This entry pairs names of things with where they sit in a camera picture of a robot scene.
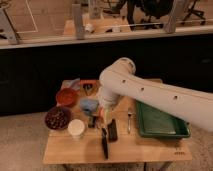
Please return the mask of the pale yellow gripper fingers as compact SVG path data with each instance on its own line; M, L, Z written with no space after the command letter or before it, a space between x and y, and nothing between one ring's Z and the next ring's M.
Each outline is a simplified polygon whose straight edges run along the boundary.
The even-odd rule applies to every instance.
M112 122L111 112L107 109L104 109L102 112L103 124L107 126Z

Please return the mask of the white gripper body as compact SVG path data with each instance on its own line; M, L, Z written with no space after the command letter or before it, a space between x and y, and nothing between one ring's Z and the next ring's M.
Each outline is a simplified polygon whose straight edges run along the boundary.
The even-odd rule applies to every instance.
M105 87L100 87L97 93L99 104L102 108L113 110L119 103L120 96Z

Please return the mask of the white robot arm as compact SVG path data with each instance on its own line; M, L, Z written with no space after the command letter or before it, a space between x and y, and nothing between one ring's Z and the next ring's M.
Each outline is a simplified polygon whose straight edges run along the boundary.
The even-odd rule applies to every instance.
M213 132L213 93L153 82L135 71L134 62L122 57L100 73L98 101L103 108L113 109L128 96Z

